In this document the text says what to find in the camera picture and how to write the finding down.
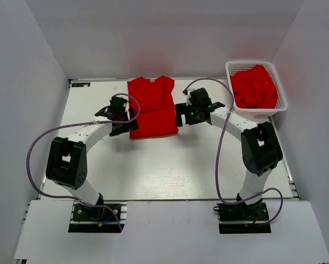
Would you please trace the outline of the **red t shirt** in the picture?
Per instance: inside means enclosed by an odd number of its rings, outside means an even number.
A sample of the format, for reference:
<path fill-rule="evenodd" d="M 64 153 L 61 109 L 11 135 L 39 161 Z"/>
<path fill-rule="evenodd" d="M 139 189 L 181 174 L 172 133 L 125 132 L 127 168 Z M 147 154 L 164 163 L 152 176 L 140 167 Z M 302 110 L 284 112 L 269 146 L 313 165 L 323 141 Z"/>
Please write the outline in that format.
<path fill-rule="evenodd" d="M 130 139 L 160 138 L 178 133 L 172 91 L 175 81 L 167 76 L 155 80 L 139 77 L 127 82 L 130 106 L 140 111 L 138 129 Z"/>

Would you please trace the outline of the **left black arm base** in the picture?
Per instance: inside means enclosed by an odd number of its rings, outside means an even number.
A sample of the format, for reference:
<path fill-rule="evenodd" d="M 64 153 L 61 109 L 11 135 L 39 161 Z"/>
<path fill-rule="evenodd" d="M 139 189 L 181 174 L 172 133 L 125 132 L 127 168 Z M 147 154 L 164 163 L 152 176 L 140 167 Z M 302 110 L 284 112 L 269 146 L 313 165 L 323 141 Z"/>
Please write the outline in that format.
<path fill-rule="evenodd" d="M 108 203 L 106 208 L 89 208 L 74 203 L 69 222 L 69 233 L 119 234 L 125 226 L 127 203 Z"/>

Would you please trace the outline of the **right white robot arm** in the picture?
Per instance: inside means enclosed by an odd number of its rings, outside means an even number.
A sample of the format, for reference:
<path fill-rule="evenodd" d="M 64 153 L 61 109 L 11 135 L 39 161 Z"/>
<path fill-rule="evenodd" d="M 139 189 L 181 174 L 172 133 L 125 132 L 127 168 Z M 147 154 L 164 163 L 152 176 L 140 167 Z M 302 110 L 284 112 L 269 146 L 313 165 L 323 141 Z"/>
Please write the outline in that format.
<path fill-rule="evenodd" d="M 242 161 L 246 168 L 245 179 L 235 202 L 219 196 L 228 206 L 237 205 L 237 214 L 250 219 L 257 212 L 268 176 L 283 158 L 277 135 L 271 123 L 257 123 L 245 119 L 220 102 L 213 103 L 205 88 L 186 89 L 187 99 L 176 105 L 178 127 L 208 123 L 229 133 L 241 143 Z"/>

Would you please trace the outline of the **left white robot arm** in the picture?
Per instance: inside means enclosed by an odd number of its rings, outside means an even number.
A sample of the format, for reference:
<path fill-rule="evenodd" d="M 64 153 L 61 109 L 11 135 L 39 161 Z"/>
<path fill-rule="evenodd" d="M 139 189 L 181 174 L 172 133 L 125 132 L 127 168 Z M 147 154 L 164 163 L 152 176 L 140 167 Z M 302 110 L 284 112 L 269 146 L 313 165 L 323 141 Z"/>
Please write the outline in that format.
<path fill-rule="evenodd" d="M 111 97 L 108 106 L 101 108 L 91 122 L 68 137 L 52 140 L 47 161 L 46 178 L 65 188 L 75 201 L 86 206 L 92 219 L 105 212 L 103 196 L 87 180 L 87 153 L 105 136 L 116 136 L 137 130 L 140 115 L 138 101 L 125 99 L 119 93 Z"/>

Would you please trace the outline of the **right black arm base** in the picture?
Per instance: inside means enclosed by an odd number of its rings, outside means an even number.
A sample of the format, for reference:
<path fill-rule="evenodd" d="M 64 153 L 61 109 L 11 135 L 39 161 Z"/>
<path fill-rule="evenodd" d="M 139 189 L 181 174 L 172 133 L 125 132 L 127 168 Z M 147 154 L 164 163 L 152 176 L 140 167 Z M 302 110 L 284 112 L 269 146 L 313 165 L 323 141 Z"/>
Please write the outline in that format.
<path fill-rule="evenodd" d="M 220 234 L 268 234 L 271 233 L 270 224 L 263 224 L 270 220 L 267 206 L 260 201 L 247 206 L 217 204 L 213 211 L 218 216 Z"/>

